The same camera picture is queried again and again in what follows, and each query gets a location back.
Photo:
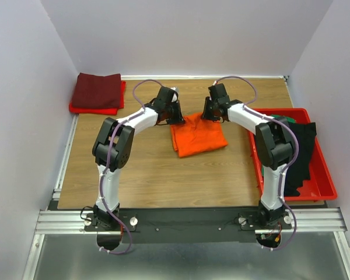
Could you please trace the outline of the orange t-shirt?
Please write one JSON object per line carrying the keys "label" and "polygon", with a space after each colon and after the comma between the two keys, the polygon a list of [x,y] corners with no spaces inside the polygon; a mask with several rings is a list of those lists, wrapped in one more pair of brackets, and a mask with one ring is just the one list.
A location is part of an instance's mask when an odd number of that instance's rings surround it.
{"label": "orange t-shirt", "polygon": [[184,116],[184,124],[170,126],[173,149],[184,158],[224,148],[228,142],[220,123],[201,118],[202,113]]}

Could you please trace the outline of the maroon t-shirt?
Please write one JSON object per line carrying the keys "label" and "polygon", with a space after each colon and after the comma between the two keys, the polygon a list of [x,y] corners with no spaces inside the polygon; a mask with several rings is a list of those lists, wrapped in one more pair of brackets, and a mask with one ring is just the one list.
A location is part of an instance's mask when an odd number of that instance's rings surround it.
{"label": "maroon t-shirt", "polygon": [[74,108],[117,109],[121,104],[121,75],[80,73],[71,98]]}

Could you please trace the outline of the red t-shirt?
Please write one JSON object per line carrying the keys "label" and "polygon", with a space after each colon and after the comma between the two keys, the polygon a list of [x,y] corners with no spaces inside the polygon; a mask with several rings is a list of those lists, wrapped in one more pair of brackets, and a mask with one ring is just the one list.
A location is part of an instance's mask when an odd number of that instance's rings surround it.
{"label": "red t-shirt", "polygon": [[120,105],[117,108],[102,108],[102,109],[93,109],[93,108],[79,108],[74,107],[72,102],[69,103],[68,108],[70,113],[74,114],[100,114],[100,115],[109,115],[116,116],[120,109],[124,108],[124,93],[126,88],[126,81],[121,81],[121,91],[120,91]]}

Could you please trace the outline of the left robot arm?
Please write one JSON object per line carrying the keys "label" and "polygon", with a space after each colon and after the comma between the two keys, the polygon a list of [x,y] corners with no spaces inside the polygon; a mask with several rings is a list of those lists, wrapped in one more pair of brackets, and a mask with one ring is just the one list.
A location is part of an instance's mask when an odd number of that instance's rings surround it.
{"label": "left robot arm", "polygon": [[184,124],[178,93],[176,87],[161,86],[157,96],[142,104],[137,112],[103,121],[92,149],[99,172],[99,193],[93,207],[94,225],[104,230],[121,226],[117,216],[120,175],[131,154],[134,136],[161,122]]}

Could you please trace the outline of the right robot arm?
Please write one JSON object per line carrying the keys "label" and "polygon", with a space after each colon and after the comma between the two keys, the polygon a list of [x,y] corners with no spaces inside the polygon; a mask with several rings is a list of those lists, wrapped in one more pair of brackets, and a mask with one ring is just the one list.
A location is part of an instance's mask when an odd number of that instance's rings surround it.
{"label": "right robot arm", "polygon": [[230,100],[224,84],[208,88],[202,118],[240,125],[255,136],[257,156],[264,168],[264,189],[258,203],[257,223],[271,228],[285,215],[286,172],[299,153],[299,143],[286,118],[259,113],[239,100]]}

